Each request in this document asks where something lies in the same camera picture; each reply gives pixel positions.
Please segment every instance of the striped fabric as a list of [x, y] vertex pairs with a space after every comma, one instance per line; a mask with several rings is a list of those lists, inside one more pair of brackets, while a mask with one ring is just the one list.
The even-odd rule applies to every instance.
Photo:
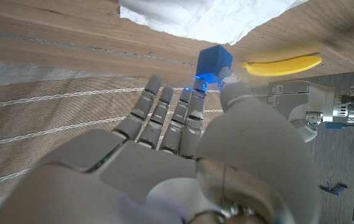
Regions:
[[[89, 129], [112, 130], [132, 109], [147, 81], [115, 76], [0, 86], [0, 197], [52, 149]], [[164, 85], [174, 87], [168, 124], [182, 88], [193, 83], [163, 80]], [[214, 88], [208, 92], [203, 128], [221, 113]]]

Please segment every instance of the robotic hand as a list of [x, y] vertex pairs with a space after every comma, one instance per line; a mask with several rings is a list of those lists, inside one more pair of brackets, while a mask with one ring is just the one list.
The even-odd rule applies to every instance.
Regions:
[[334, 87], [290, 81], [272, 86], [266, 101], [296, 127], [305, 142], [316, 137], [321, 122], [346, 118], [354, 123], [354, 86], [350, 92], [338, 93]]
[[299, 134], [228, 67], [216, 81], [225, 113], [201, 135], [207, 82], [197, 77], [156, 150], [172, 89], [138, 137], [161, 85], [151, 77], [114, 130], [43, 157], [0, 206], [0, 223], [317, 223], [315, 168]]

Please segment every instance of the robot finger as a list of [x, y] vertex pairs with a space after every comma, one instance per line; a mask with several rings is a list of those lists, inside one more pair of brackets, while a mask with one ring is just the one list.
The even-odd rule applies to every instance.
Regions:
[[185, 119], [188, 112], [192, 89], [185, 87], [182, 90], [177, 107], [172, 115], [171, 122], [165, 131], [163, 141], [159, 150], [171, 152], [178, 155], [179, 145], [181, 141], [182, 129], [185, 126]]
[[196, 77], [179, 149], [179, 155], [188, 159], [195, 158], [197, 145], [202, 137], [206, 91], [207, 81]]
[[153, 99], [156, 97], [161, 83], [161, 77], [159, 75], [153, 75], [142, 91], [133, 110], [131, 110], [130, 114], [122, 120], [113, 131], [121, 133], [128, 140], [135, 140], [149, 110], [152, 108]]
[[171, 98], [172, 87], [164, 87], [162, 94], [160, 95], [159, 102], [157, 103], [148, 124], [138, 139], [138, 144], [147, 146], [151, 149], [156, 149], [165, 116], [167, 115], [167, 111], [170, 106]]
[[246, 99], [258, 101], [253, 92], [238, 77], [231, 73], [221, 80], [220, 103], [225, 113], [231, 105]]

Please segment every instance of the wooden table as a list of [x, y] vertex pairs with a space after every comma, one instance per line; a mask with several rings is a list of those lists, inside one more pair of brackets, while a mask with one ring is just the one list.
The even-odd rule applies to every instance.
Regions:
[[[0, 0], [0, 61], [193, 80], [199, 51], [214, 44], [150, 30], [118, 16], [115, 0]], [[233, 70], [248, 83], [354, 72], [354, 0], [310, 0], [235, 45]], [[240, 61], [318, 55], [315, 68], [256, 77]]]

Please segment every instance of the white fabric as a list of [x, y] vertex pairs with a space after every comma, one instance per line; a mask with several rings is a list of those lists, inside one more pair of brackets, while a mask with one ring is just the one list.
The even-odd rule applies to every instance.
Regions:
[[119, 0], [120, 17], [178, 37], [231, 45], [307, 0]]

